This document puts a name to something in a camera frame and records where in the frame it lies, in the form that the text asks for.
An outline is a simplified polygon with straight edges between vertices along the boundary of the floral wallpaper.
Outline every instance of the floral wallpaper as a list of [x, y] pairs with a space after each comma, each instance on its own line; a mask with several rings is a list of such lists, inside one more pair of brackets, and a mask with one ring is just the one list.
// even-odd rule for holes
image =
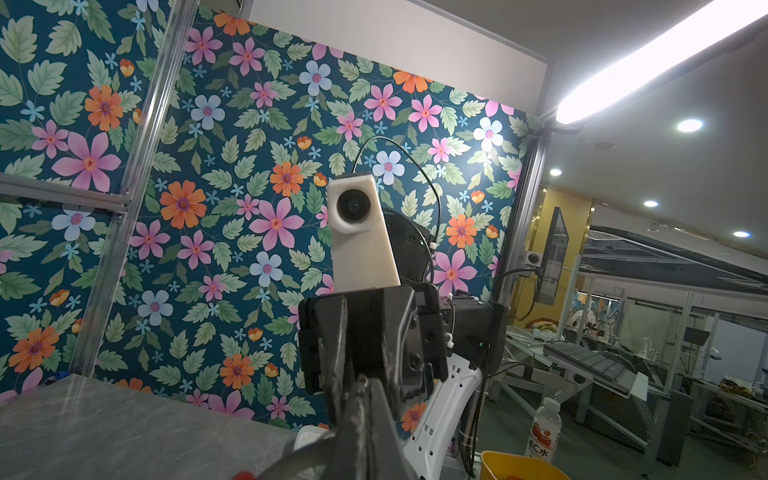
[[[297, 359], [298, 304], [333, 292], [326, 185], [377, 177], [436, 233], [441, 293], [490, 297], [535, 119], [284, 31], [200, 8], [131, 240], [100, 378], [286, 429], [325, 422]], [[415, 428], [421, 410], [409, 412]]]
[[0, 169], [117, 192], [168, 3], [0, 0]]
[[[109, 218], [0, 196], [0, 404], [69, 369]], [[116, 300], [125, 303], [123, 289]], [[124, 365], [116, 356], [110, 361]]]

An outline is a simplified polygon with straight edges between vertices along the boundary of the gray marble tabletop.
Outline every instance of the gray marble tabletop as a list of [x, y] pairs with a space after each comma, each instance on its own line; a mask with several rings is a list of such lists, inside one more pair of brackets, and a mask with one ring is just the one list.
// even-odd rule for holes
[[0, 478], [232, 478], [295, 434], [69, 376], [0, 407]]

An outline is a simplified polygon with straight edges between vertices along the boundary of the yellow container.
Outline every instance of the yellow container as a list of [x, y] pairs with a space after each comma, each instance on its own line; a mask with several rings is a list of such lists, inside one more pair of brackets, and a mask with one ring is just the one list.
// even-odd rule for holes
[[483, 452], [480, 480], [570, 480], [556, 467], [538, 458], [501, 452]]

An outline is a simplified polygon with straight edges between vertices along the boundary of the camera lens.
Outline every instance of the camera lens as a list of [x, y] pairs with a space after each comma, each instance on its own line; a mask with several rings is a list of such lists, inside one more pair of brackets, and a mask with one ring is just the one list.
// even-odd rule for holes
[[344, 220], [360, 222], [371, 210], [371, 200], [360, 190], [347, 190], [339, 195], [338, 209]]

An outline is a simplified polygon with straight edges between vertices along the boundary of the small blue flower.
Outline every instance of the small blue flower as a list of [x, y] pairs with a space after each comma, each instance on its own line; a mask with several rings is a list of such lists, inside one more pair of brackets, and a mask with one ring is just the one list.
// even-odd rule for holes
[[64, 245], [64, 252], [61, 255], [59, 255], [59, 257], [60, 258], [67, 257], [67, 260], [70, 260], [73, 255], [77, 255], [78, 253], [80, 252], [78, 251], [77, 244], [67, 243], [66, 245]]
[[43, 115], [40, 113], [45, 110], [45, 107], [35, 107], [32, 100], [27, 100], [27, 108], [22, 110], [22, 115], [29, 115], [29, 121], [35, 121], [36, 118], [43, 119]]
[[72, 5], [75, 7], [74, 14], [77, 16], [82, 16], [83, 18], [88, 17], [88, 10], [86, 8], [88, 7], [88, 1], [87, 0], [69, 0], [69, 5]]
[[46, 302], [43, 302], [43, 297], [38, 298], [38, 301], [35, 303], [30, 303], [29, 308], [32, 310], [29, 310], [30, 313], [40, 313], [43, 311], [43, 307], [48, 305]]
[[131, 87], [134, 88], [134, 92], [141, 90], [141, 80], [136, 75], [134, 75], [134, 80], [131, 82]]
[[114, 59], [117, 55], [114, 53], [105, 53], [104, 56], [107, 57], [107, 60], [104, 63], [107, 64], [109, 68], [115, 69], [118, 67], [118, 61]]
[[146, 29], [144, 24], [147, 23], [147, 20], [141, 17], [141, 13], [138, 10], [136, 11], [136, 16], [131, 21], [136, 24], [136, 31]]
[[74, 309], [75, 305], [80, 305], [80, 297], [81, 296], [82, 295], [70, 296], [69, 300], [67, 301], [67, 308], [72, 310], [72, 309]]
[[194, 72], [194, 77], [195, 78], [202, 78], [203, 75], [208, 73], [208, 70], [203, 68], [203, 64], [200, 64], [196, 68], [193, 68], [192, 71]]
[[202, 124], [200, 122], [197, 122], [194, 125], [190, 126], [190, 135], [194, 135], [195, 138], [197, 138], [197, 135], [202, 135], [203, 131], [200, 129], [200, 126]]
[[139, 266], [141, 267], [142, 273], [149, 273], [154, 268], [154, 265], [149, 263], [149, 259], [147, 258], [143, 263], [139, 263]]
[[42, 214], [42, 210], [40, 210], [41, 204], [27, 204], [27, 207], [24, 209], [25, 214], [29, 214], [29, 218], [34, 218], [35, 215]]
[[149, 332], [149, 319], [143, 319], [136, 322], [136, 331], [139, 335]]
[[219, 192], [212, 191], [209, 194], [205, 194], [205, 201], [209, 202], [211, 205], [215, 204], [217, 201], [219, 201]]
[[141, 304], [142, 304], [142, 302], [141, 302], [141, 300], [139, 300], [138, 293], [136, 295], [134, 295], [134, 296], [128, 297], [128, 305], [136, 308], [137, 306], [139, 306]]

